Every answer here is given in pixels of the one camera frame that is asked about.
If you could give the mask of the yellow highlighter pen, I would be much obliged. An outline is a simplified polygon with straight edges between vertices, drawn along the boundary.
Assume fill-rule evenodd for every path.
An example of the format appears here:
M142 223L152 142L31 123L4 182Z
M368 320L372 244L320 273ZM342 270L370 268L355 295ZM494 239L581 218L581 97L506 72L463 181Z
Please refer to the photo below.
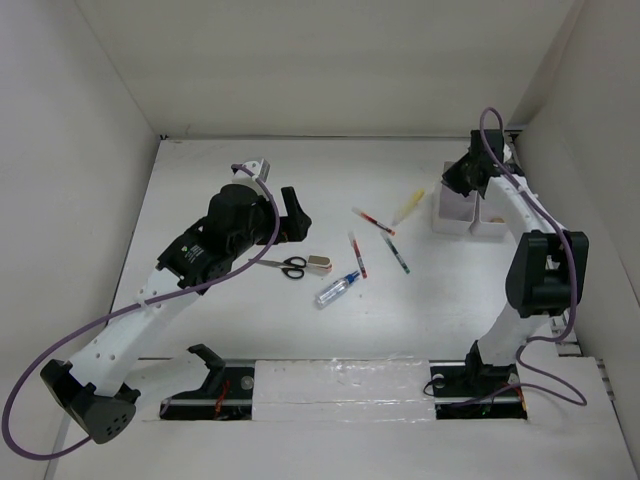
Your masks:
M406 200L395 212L392 218L392 225L396 226L403 222L408 215L417 207L422 198L425 195L424 189L416 190L411 194L408 200Z

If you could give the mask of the green gel pen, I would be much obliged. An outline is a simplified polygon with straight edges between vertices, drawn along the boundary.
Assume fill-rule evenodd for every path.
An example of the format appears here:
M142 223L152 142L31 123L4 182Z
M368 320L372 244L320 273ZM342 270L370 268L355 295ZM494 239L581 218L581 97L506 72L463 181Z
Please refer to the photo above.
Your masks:
M404 258L402 257L402 255L400 254L399 250L397 249L397 247L393 243L393 241L392 241L391 237L389 236L389 234L386 233L386 232L381 232L380 235L381 235L382 239L384 240L385 244L387 245L387 247L390 249L390 251L393 254L394 258L397 260L397 262L399 263L399 265L403 269L404 273L405 274L409 274L411 272L411 270L410 270L409 266L407 265L406 261L404 260Z

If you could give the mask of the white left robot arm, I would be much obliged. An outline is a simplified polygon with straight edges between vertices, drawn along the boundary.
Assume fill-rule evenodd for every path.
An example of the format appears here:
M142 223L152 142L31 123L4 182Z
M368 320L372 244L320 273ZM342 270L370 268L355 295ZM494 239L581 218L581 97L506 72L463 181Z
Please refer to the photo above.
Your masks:
M234 261L255 245L301 242L312 224L294 188L281 190L286 214L253 188L228 184L214 195L206 216L178 236L159 256L141 305L113 320L67 361L50 360L41 370L45 385L65 412L97 444L115 439L136 410L175 394L218 394L225 361L203 344L164 367L132 370L162 331L223 278Z

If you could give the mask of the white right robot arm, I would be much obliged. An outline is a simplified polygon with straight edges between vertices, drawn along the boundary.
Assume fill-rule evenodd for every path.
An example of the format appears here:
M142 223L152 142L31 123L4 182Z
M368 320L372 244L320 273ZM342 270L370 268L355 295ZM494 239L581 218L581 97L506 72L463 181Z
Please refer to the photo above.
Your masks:
M519 167L506 161L505 147L500 130L474 130L467 153L442 175L453 192L476 193L496 209L517 242L505 307L463 366L444 376L438 392L452 397L482 397L502 388L540 326L573 312L583 291L587 236L565 229L546 211Z

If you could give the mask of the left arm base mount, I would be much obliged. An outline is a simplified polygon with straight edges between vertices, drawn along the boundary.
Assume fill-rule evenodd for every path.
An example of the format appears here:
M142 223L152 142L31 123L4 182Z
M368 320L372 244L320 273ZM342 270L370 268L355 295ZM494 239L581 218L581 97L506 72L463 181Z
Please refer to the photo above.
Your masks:
M255 360L224 360L203 344L190 354L204 361L207 375L197 387L163 400L159 418L166 421L249 421L252 419Z

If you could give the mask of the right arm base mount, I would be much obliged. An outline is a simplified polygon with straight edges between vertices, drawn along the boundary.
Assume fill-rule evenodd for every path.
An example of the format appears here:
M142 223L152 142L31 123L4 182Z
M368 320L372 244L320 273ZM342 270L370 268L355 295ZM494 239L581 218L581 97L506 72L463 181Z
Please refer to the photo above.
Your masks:
M429 363L430 379L423 393L434 399L437 420L526 420L528 414L514 364L473 372L464 361Z

